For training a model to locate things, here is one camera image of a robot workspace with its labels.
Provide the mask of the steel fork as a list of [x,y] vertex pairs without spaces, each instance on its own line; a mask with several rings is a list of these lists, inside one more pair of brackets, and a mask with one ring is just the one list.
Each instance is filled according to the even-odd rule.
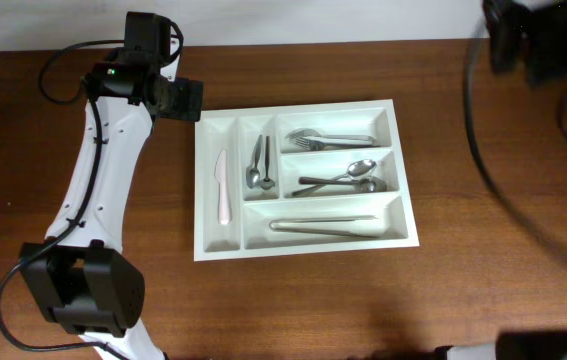
[[320,140],[311,140],[309,138],[297,138],[293,140],[293,143],[296,146],[303,148],[307,151],[323,151],[330,148],[335,148],[335,149],[377,148],[377,145],[372,145],[372,144],[335,143],[335,142],[326,142]]
[[323,139],[330,139],[330,140],[349,140],[349,141],[359,141],[359,142],[368,142],[371,144],[376,144],[377,140],[372,136],[367,135],[323,135],[318,131],[310,128],[303,128],[298,129],[296,131],[290,132],[286,135],[287,139],[296,139],[296,138],[305,138],[305,137],[318,137]]

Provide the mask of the white plastic knife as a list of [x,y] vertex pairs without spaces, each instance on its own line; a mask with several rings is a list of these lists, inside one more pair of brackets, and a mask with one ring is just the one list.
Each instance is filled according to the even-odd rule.
[[220,151],[214,177],[218,183],[218,221],[221,225],[228,225],[232,221],[231,200],[228,190],[227,150]]

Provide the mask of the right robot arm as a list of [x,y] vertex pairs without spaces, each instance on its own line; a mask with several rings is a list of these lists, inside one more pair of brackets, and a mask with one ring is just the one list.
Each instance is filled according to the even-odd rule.
[[[463,114],[470,154],[487,190],[534,242],[567,267],[567,246],[554,239],[519,210],[491,177],[478,146],[473,119],[473,77],[481,37],[489,36],[489,60],[495,74],[525,66],[526,81],[538,86],[567,76],[567,1],[529,7],[519,1],[485,1],[484,20],[470,41],[462,80]],[[567,329],[504,331],[491,343],[445,346],[433,359],[556,359],[567,360]]]

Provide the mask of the large steel spoon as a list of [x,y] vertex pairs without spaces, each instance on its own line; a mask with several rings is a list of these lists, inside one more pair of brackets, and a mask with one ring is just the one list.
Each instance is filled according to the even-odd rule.
[[[351,163],[347,167],[346,172],[342,175],[338,175],[334,177],[334,180],[338,181],[341,179],[348,179],[348,180],[358,179],[368,173],[371,173],[376,167],[377,167],[377,162],[372,159],[359,160],[357,162]],[[323,184],[313,185],[308,188],[294,191],[291,193],[291,196],[292,197],[306,196],[323,187],[324,187]]]
[[384,192],[387,184],[380,178],[368,176],[357,180],[329,180],[312,177],[300,177],[301,185],[343,185],[352,186],[362,193]]

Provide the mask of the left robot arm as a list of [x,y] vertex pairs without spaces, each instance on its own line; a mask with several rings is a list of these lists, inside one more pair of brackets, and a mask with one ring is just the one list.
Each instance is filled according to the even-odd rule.
[[203,84],[179,78],[175,22],[128,12],[124,37],[81,79],[85,128],[69,188],[41,243],[23,244],[16,272],[43,318],[80,337],[32,352],[92,347],[104,359],[163,359],[142,320],[145,282],[122,254],[135,166],[156,120],[197,122]]

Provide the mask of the small steel teaspoon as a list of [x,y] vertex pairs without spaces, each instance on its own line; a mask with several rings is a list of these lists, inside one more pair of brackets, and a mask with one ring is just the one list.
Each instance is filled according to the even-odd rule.
[[265,158],[264,158],[264,170],[265,176],[260,181],[260,186],[264,191],[269,191],[275,186],[275,181],[270,178],[269,170],[270,170],[270,137],[266,137],[265,143]]
[[251,165],[247,168],[246,171],[246,185],[250,189],[256,187],[260,181],[260,171],[258,165],[261,157],[262,142],[263,136],[259,135],[253,149]]

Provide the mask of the steel tweezers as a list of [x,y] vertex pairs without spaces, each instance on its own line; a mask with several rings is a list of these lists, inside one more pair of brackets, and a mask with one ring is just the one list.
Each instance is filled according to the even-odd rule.
[[356,232],[346,225],[375,221],[374,215],[339,216],[322,218],[284,218],[271,220],[268,227],[273,232],[298,233],[339,237],[375,238],[375,235]]

